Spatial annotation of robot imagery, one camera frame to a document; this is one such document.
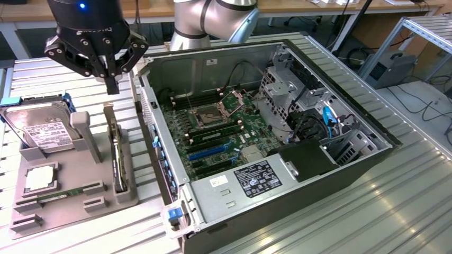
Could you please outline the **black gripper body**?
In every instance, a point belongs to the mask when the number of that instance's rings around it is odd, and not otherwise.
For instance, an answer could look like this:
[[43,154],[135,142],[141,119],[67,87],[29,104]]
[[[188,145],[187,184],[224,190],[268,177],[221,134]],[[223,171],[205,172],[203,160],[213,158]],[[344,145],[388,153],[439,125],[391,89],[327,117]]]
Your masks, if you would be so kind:
[[56,36],[79,49],[80,39],[92,42],[112,77],[112,34],[131,34],[119,1],[48,1],[56,20]]

